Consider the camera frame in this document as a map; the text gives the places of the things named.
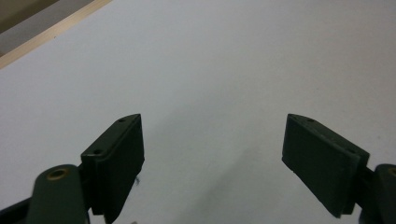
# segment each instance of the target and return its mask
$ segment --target wooden edge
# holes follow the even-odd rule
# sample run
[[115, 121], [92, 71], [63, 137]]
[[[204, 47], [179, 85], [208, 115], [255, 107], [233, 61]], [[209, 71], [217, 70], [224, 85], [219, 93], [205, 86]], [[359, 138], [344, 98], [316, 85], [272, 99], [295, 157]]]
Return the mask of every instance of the wooden edge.
[[50, 41], [57, 35], [60, 35], [64, 31], [70, 29], [70, 27], [76, 25], [78, 22], [82, 21], [84, 18], [91, 15], [97, 9], [105, 6], [112, 0], [93, 0], [87, 6], [78, 10], [77, 12], [66, 17], [62, 21], [51, 26], [49, 29], [43, 33], [33, 37], [32, 39], [26, 41], [20, 46], [16, 47], [12, 51], [6, 53], [0, 57], [0, 69], [6, 67], [7, 65], [17, 61], [23, 55], [29, 53], [33, 49], [43, 45], [44, 43]]

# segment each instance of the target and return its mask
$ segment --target screw hole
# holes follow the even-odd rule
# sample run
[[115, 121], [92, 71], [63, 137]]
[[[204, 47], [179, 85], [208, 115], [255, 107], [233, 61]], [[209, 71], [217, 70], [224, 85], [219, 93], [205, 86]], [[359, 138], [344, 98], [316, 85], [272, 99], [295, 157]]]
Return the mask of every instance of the screw hole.
[[102, 154], [103, 153], [103, 150], [102, 149], [96, 149], [94, 152], [93, 152], [93, 154], [95, 154], [95, 155], [100, 155], [100, 154]]
[[391, 175], [396, 176], [396, 168], [389, 168], [389, 172]]
[[62, 179], [67, 175], [67, 170], [66, 169], [58, 169], [54, 170], [51, 173], [47, 175], [48, 180], [58, 180]]

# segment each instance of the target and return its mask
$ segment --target gray background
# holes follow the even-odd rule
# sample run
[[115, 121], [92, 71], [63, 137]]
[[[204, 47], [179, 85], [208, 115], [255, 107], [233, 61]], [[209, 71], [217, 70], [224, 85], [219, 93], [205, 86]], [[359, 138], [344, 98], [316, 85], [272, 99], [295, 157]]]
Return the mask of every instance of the gray background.
[[[281, 162], [288, 113], [395, 163], [396, 3], [114, 0], [0, 70], [0, 208], [114, 120], [147, 161], [117, 223], [357, 223]], [[93, 223], [103, 223], [94, 218]]]

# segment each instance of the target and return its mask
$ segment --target white surface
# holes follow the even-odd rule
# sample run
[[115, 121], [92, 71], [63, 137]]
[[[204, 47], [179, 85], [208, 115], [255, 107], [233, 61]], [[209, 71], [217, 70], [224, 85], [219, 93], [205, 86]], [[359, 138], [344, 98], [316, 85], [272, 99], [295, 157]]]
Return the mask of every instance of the white surface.
[[147, 161], [117, 223], [357, 223], [359, 207], [333, 218], [281, 162], [286, 116], [329, 126], [370, 168], [395, 163], [395, 12], [114, 0], [0, 70], [0, 207], [141, 113]]

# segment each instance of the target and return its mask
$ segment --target white table surface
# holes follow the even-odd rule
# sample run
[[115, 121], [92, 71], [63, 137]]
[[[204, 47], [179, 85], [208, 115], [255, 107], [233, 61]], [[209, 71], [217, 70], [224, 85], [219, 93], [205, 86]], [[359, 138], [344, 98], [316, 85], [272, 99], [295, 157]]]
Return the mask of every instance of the white table surface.
[[357, 223], [281, 161], [286, 116], [373, 169], [396, 163], [395, 93], [393, 0], [114, 0], [0, 70], [0, 208], [141, 113], [146, 162], [116, 223]]

